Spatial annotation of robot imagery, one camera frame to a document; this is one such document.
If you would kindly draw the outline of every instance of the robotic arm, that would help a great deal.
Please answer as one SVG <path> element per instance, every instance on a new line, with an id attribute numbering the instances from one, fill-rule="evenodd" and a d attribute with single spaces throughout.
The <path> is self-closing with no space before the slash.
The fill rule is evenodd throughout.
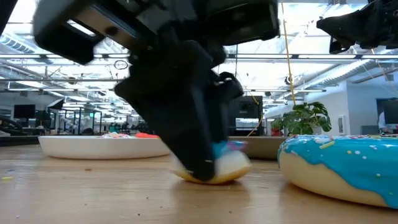
<path id="1" fill-rule="evenodd" d="M 338 41 L 332 53 L 356 42 L 395 46 L 395 36 L 385 35 L 395 34 L 386 29 L 394 26 L 380 20 L 386 18 L 380 15 L 386 5 L 395 6 L 392 2 L 376 0 L 317 26 Z M 130 77 L 116 85 L 115 93 L 194 178 L 207 181 L 215 175 L 212 144 L 228 140 L 228 103 L 243 94 L 233 74 L 216 74 L 212 68 L 224 62 L 224 45 L 278 36 L 277 9 L 277 0 L 41 0 L 34 36 L 43 49 L 83 65 L 92 61 L 93 48 L 105 37 L 129 49 Z"/>

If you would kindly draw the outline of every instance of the white plate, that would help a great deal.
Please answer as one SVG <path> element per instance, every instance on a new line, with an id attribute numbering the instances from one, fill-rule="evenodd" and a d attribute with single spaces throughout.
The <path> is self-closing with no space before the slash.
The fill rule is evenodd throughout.
<path id="1" fill-rule="evenodd" d="M 160 139 L 99 138 L 99 136 L 41 136 L 43 153 L 64 159 L 133 159 L 170 153 Z"/>

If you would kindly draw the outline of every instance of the table surface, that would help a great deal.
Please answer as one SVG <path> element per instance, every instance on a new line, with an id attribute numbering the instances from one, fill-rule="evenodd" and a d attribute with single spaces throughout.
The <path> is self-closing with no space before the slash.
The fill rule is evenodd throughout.
<path id="1" fill-rule="evenodd" d="M 276 162 L 253 161 L 231 185 L 181 181 L 168 158 L 79 161 L 39 146 L 0 148 L 0 223 L 397 223 L 398 211 L 288 184 Z"/>

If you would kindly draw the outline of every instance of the white wall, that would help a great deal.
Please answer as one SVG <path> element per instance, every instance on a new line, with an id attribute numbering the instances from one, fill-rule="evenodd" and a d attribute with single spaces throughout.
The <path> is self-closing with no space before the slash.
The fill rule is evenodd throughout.
<path id="1" fill-rule="evenodd" d="M 347 83 L 341 82 L 336 87 L 325 88 L 326 92 L 322 93 L 309 93 L 305 97 L 307 103 L 313 103 L 314 101 L 319 101 L 323 103 L 329 112 L 329 117 L 331 121 L 331 131 L 322 134 L 336 136 L 339 135 L 338 132 L 338 118 L 340 116 L 345 116 L 344 126 L 346 128 L 345 134 L 350 134 L 350 123 L 349 123 L 349 113 L 348 113 L 348 97 L 347 97 Z M 287 106 L 277 106 L 269 109 L 265 113 L 266 118 L 270 118 L 276 115 L 284 114 L 292 110 L 293 102 L 289 102 Z"/>
<path id="2" fill-rule="evenodd" d="M 361 134 L 361 126 L 377 125 L 376 99 L 398 97 L 391 86 L 381 85 L 351 84 L 347 92 L 351 134 Z"/>

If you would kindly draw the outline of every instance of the green leaves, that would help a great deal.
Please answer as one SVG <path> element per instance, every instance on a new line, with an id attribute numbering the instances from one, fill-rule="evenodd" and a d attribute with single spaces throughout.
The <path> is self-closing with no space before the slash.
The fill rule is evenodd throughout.
<path id="1" fill-rule="evenodd" d="M 328 111 L 320 102 L 295 105 L 293 111 L 275 119 L 271 125 L 272 128 L 286 128 L 293 134 L 313 134 L 314 127 L 321 127 L 324 132 L 331 130 Z"/>

